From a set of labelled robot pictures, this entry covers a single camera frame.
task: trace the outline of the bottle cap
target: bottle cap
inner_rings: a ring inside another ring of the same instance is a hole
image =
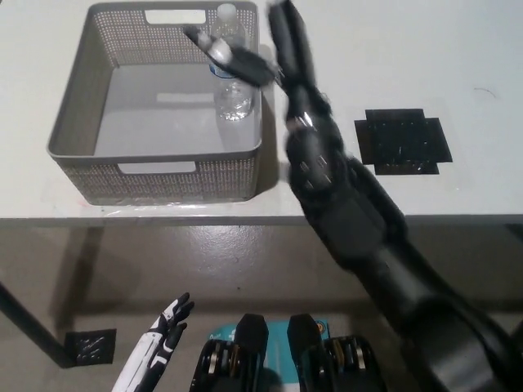
[[[221,4],[218,7],[218,18],[224,22],[232,22],[236,20],[236,7],[229,2]]]

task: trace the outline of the gray floor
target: gray floor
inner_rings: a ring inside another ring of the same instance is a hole
[[[414,242],[507,329],[523,309],[523,243],[500,227],[417,227]],[[206,336],[244,312],[310,312],[366,335],[393,390],[410,390],[397,342],[360,284],[307,227],[0,230],[0,279],[57,336],[117,328],[112,365],[60,370],[0,318],[0,389],[111,390],[155,315],[190,291],[196,309],[158,392],[187,391]]]

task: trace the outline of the table surface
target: table surface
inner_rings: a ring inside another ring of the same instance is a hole
[[[0,220],[3,224],[278,224],[304,221],[285,175],[242,203],[98,207],[85,202],[46,144],[93,0],[0,5]],[[296,0],[319,87],[346,149],[366,109],[438,117],[452,163],[438,176],[379,176],[408,219],[523,222],[523,11],[519,0]],[[266,2],[261,44],[273,50]],[[285,167],[285,98],[271,92]]]

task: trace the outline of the water bottle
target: water bottle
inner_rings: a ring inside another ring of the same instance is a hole
[[[230,46],[248,47],[249,37],[238,20],[233,4],[218,7],[218,18],[211,27],[211,35],[223,39]],[[214,105],[218,116],[233,121],[247,117],[253,108],[253,88],[213,63],[210,69],[215,75]]]

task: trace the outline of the black table leg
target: black table leg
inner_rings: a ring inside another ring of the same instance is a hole
[[[61,368],[75,366],[63,345],[0,283],[0,311]]]

